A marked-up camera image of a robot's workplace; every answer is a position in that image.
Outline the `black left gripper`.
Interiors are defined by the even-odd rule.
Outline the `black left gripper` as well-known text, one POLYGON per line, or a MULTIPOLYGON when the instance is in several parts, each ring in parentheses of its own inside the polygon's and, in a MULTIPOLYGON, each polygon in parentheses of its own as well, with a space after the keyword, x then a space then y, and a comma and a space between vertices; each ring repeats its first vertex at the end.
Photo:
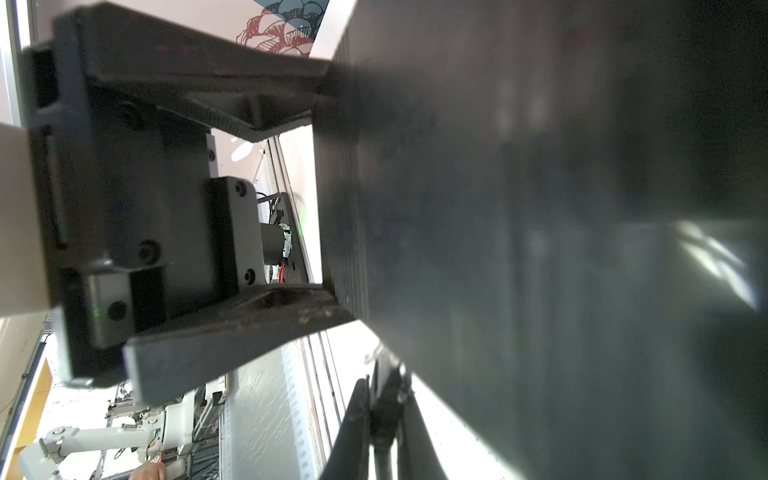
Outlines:
POLYGON ((57 16, 23 58, 66 383, 128 376, 137 402, 157 407, 356 320, 317 284, 238 294, 265 280, 260 228, 244 214, 255 192, 210 171, 214 130, 259 142, 310 124, 329 61, 107 2, 57 16))

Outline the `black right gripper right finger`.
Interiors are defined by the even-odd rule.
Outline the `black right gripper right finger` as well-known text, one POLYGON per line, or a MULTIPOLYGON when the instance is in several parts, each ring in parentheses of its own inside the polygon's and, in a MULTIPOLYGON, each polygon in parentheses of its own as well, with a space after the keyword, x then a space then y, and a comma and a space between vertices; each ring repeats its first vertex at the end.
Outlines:
POLYGON ((399 391, 399 478, 446 480, 429 431, 412 389, 412 377, 404 376, 399 391))

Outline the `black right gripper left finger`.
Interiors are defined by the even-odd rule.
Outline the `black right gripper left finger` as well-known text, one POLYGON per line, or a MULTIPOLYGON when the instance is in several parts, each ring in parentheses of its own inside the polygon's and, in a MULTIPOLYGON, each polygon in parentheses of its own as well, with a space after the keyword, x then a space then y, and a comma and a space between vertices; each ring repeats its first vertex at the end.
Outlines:
POLYGON ((366 378, 354 386, 345 417, 320 480, 367 480, 369 471, 370 400, 366 378))

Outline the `black network switch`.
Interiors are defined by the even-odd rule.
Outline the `black network switch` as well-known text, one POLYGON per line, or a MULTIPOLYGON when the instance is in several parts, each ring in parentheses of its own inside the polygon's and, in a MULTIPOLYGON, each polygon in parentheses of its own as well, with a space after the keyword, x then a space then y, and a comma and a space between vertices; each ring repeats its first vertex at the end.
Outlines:
POLYGON ((767 475, 767 5, 360 1, 323 273, 530 479, 767 475))

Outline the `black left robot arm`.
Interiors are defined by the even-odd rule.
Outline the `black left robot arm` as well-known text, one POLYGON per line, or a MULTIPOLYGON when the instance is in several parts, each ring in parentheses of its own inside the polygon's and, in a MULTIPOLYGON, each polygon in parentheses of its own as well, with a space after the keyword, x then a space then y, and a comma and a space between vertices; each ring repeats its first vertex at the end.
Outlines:
POLYGON ((20 78, 67 385, 159 405, 346 321, 301 270, 288 198, 218 172, 213 138, 307 125, 327 62, 112 3, 52 30, 20 78))

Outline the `white robot outside cell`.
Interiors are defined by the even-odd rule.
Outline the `white robot outside cell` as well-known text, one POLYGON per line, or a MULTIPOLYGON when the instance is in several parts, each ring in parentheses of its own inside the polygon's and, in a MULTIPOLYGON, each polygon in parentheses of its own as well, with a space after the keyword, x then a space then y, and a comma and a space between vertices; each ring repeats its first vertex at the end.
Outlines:
POLYGON ((54 428, 21 451, 21 472, 26 479, 60 479, 59 464, 74 453, 133 449, 141 463, 159 464, 163 452, 175 450, 177 457, 166 466, 166 477, 182 479, 193 446, 194 400, 195 394, 189 392, 179 403, 146 411, 133 426, 54 428))

